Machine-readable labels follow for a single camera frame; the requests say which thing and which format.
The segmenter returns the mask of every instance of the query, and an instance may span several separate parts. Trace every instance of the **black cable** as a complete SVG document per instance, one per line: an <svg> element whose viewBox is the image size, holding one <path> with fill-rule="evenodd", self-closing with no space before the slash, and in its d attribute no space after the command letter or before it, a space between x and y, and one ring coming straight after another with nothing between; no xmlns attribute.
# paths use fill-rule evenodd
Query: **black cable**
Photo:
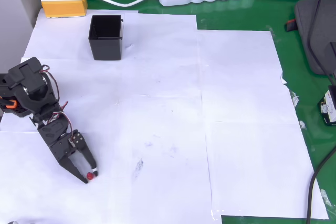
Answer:
<svg viewBox="0 0 336 224"><path fill-rule="evenodd" d="M311 181L309 184L309 191L308 191L308 209L307 209L307 218L306 218L306 224L310 224L310 219L311 219L311 202L312 202L312 194L313 194L313 186L314 186L314 182L316 179L317 174L319 173L319 171L321 170L321 168L323 167L323 165L328 161L328 159L331 158L331 156L336 152L336 146L334 147L334 149L332 149L332 151L324 158L324 160L320 163L320 165L317 167L317 169L315 170L313 176L311 177Z"/></svg>
<svg viewBox="0 0 336 224"><path fill-rule="evenodd" d="M315 14L314 14L314 18L311 21L311 25L310 25L309 32L308 32L308 49L309 49L311 55L313 56L314 60L316 61L317 65L319 65L319 67L322 69L323 73L328 77L331 84L335 85L336 83L333 81L333 79L330 77L330 74L328 74L328 72L326 71L324 66L321 64L319 59L316 57L316 55L315 55L315 53L314 53L314 51L311 47L311 36L313 34L313 31L314 31L314 26L315 26L315 23L316 23L316 19L318 17L320 4L321 4L321 0L318 0L316 10L315 10Z"/></svg>

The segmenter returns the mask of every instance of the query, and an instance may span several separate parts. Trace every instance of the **orange servo bracket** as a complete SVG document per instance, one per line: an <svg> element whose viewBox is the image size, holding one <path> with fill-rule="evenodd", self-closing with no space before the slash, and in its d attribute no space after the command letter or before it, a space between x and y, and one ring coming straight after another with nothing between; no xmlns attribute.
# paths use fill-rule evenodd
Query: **orange servo bracket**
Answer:
<svg viewBox="0 0 336 224"><path fill-rule="evenodd" d="M8 108L8 109L16 109L16 107L17 107L17 101L15 101L15 100L9 100L9 102L12 102L13 105L6 105L6 108Z"/></svg>

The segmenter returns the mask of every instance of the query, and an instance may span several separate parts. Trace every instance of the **yellow box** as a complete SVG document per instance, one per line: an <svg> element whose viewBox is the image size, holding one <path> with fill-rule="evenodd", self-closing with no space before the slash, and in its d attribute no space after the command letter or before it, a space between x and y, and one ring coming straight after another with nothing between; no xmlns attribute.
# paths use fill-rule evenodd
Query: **yellow box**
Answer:
<svg viewBox="0 0 336 224"><path fill-rule="evenodd" d="M41 0L47 18L81 17L86 15L87 0Z"/></svg>

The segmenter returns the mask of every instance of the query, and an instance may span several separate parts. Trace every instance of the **black square container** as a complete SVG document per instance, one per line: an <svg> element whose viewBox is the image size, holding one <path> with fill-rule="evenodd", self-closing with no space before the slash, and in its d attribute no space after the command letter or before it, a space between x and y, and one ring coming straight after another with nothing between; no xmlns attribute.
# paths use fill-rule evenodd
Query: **black square container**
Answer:
<svg viewBox="0 0 336 224"><path fill-rule="evenodd" d="M93 15L89 42L95 60L121 59L120 15Z"/></svg>

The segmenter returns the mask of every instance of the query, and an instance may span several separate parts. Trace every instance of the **red object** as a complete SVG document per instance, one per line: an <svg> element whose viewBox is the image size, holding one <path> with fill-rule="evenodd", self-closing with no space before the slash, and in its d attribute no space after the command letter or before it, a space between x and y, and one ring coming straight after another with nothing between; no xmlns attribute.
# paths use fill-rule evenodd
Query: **red object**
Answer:
<svg viewBox="0 0 336 224"><path fill-rule="evenodd" d="M291 20L287 21L286 24L290 23L290 22L296 22L296 19L291 19Z"/></svg>
<svg viewBox="0 0 336 224"><path fill-rule="evenodd" d="M93 173L87 173L86 177L88 180L93 180Z"/></svg>

